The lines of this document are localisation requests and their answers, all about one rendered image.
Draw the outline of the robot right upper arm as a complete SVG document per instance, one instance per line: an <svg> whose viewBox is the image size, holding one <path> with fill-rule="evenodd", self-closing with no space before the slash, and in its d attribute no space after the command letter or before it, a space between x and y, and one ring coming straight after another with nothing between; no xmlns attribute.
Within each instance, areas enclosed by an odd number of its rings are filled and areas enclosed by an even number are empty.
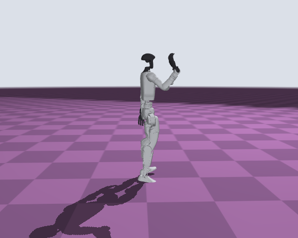
<svg viewBox="0 0 298 238"><path fill-rule="evenodd" d="M166 88L166 89L163 89L162 88L162 81L153 73L153 72L151 72L151 73L148 73L147 75L146 75L146 77L147 77L147 79L148 79L148 81L149 82L153 82L156 86L158 86L161 90L163 90L163 91L167 91L167 90L169 90L169 86Z"/></svg>

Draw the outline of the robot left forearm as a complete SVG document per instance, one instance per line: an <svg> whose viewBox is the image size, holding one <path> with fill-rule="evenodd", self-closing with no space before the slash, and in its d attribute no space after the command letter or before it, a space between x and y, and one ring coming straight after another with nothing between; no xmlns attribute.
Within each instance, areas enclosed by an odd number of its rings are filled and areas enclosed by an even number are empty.
<svg viewBox="0 0 298 238"><path fill-rule="evenodd" d="M144 107L144 103L146 102L145 100L143 101L142 98L141 98L141 95L140 95L140 101L141 101L141 105L140 105L140 109L141 109L141 112L142 112L142 108Z"/></svg>

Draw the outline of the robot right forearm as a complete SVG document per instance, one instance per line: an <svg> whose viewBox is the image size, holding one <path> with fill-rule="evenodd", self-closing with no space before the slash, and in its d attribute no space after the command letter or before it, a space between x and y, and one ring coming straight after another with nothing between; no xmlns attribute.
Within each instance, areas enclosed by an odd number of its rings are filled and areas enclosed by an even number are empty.
<svg viewBox="0 0 298 238"><path fill-rule="evenodd" d="M180 70L180 69L179 69ZM170 75L170 77L162 84L162 88L166 89L169 85L172 85L174 80L177 78L178 74L180 72L177 72L175 69L173 73Z"/></svg>

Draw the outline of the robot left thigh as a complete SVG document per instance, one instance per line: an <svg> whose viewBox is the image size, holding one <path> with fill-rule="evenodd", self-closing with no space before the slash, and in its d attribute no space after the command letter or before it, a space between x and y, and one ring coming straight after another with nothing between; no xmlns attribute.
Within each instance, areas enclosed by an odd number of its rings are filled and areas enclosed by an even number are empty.
<svg viewBox="0 0 298 238"><path fill-rule="evenodd" d="M141 112L141 116L142 116L142 119L145 119L143 117L142 112ZM145 144L149 144L150 143L150 139L149 139L149 129L150 129L150 126L151 125L150 124L147 124L147 120L146 120L145 123L144 123L144 129L145 129L146 138L144 138L144 139L141 140L141 145L143 147L144 147Z"/></svg>

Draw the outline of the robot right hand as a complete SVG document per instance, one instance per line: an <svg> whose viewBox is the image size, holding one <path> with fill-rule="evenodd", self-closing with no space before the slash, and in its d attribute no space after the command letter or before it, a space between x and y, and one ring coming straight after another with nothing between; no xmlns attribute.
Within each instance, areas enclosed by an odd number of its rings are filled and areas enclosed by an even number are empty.
<svg viewBox="0 0 298 238"><path fill-rule="evenodd" d="M172 70L175 69L177 72L180 72L179 68L178 68L178 67L176 66L176 64L175 64L175 61L174 61L174 59L173 59L173 55L174 55L174 53L171 53L171 54L168 56L169 63L170 63L170 65L173 67Z"/></svg>

